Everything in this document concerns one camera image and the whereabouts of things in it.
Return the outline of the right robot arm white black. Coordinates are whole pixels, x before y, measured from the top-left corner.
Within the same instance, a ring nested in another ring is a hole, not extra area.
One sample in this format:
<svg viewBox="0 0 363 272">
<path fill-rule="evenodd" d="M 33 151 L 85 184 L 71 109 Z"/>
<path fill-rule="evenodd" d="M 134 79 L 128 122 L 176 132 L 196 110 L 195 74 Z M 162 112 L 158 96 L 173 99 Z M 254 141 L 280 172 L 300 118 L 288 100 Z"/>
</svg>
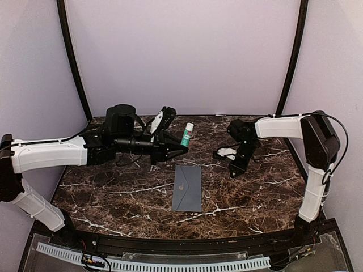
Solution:
<svg viewBox="0 0 363 272">
<path fill-rule="evenodd" d="M 254 121 L 236 119 L 227 127 L 228 134 L 236 143 L 218 148 L 216 154 L 229 159 L 229 173 L 231 178 L 235 178 L 247 170 L 260 140 L 288 140 L 306 171 L 305 194 L 298 218 L 311 223 L 318 218 L 329 194 L 331 178 L 348 151 L 349 140 L 345 140 L 345 146 L 341 145 L 334 122 L 346 131 L 340 120 L 322 110 L 270 115 Z"/>
</svg>

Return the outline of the small white glue cap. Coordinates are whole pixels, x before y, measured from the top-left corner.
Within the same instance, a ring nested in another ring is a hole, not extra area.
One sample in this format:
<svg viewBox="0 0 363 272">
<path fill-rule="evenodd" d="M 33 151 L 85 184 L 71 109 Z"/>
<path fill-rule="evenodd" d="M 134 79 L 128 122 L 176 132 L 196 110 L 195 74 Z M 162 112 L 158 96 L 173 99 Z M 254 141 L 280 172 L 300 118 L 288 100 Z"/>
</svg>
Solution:
<svg viewBox="0 0 363 272">
<path fill-rule="evenodd" d="M 192 130 L 193 130 L 193 127 L 194 127 L 194 124 L 189 122 L 189 123 L 187 123 L 187 125 L 186 125 L 186 127 L 185 127 L 185 128 L 186 128 L 187 130 L 189 130 L 189 131 L 192 131 Z"/>
</svg>

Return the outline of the white green glue stick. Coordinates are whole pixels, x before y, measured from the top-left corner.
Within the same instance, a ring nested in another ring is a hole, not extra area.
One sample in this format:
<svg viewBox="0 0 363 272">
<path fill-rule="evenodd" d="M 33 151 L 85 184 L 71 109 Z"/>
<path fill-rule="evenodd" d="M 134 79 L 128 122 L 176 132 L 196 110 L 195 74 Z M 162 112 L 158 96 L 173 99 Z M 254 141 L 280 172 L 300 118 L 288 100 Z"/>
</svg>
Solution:
<svg viewBox="0 0 363 272">
<path fill-rule="evenodd" d="M 185 128 L 184 130 L 184 133 L 183 133 L 183 137 L 182 137 L 182 140 L 181 140 L 181 145 L 185 146 L 185 147 L 188 147 L 189 145 L 189 140 L 191 138 L 191 134 L 192 134 L 193 131 L 189 131 Z"/>
</svg>

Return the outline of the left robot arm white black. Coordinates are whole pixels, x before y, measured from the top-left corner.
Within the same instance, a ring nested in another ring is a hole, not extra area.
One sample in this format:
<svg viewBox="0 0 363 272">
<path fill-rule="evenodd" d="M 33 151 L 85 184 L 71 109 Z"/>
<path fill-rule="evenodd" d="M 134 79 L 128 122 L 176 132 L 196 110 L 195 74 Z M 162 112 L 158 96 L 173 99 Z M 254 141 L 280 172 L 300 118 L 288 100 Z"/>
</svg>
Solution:
<svg viewBox="0 0 363 272">
<path fill-rule="evenodd" d="M 176 110 L 163 107 L 144 123 L 132 105 L 119 104 L 106 111 L 98 130 L 39 141 L 1 139 L 1 201 L 18 206 L 44 224 L 68 247 L 76 247 L 80 235 L 66 212 L 50 204 L 24 179 L 23 173 L 41 168 L 101 165 L 117 154 L 148 155 L 152 165 L 184 155 L 188 147 L 167 132 Z"/>
</svg>

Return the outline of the grey blue envelope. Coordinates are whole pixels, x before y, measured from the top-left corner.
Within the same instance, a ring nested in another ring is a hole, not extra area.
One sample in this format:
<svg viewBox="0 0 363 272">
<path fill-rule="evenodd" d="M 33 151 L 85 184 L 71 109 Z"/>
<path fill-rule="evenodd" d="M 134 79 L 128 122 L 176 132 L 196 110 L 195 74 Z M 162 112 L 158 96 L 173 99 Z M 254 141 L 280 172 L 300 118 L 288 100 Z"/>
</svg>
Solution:
<svg viewBox="0 0 363 272">
<path fill-rule="evenodd" d="M 172 211 L 202 211 L 202 182 L 200 166 L 176 166 Z"/>
</svg>

